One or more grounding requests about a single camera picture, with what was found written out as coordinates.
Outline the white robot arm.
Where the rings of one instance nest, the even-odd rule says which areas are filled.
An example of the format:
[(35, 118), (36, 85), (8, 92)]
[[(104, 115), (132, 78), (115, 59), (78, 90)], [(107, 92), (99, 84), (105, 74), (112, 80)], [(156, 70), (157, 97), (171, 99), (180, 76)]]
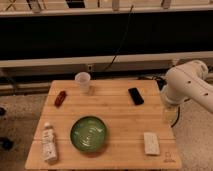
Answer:
[(213, 114), (213, 85), (205, 81), (208, 67), (201, 60), (193, 60), (170, 68), (165, 75), (166, 85), (160, 91), (164, 104), (164, 121), (177, 122), (178, 108), (185, 98), (197, 102)]

